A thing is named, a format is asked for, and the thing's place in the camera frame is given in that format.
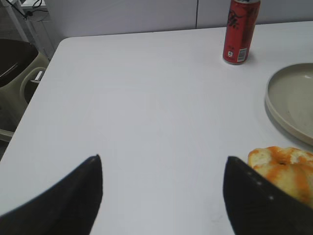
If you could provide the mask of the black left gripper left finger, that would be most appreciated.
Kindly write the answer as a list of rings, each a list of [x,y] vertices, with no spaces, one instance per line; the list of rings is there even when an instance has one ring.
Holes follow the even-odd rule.
[[[1,215],[2,235],[88,235],[103,197],[99,155],[83,161],[54,186]]]

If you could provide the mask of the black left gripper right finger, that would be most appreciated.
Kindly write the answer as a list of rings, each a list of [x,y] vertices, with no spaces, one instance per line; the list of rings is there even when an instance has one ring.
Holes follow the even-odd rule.
[[[313,210],[287,195],[240,158],[229,156],[223,197],[236,235],[311,235]]]

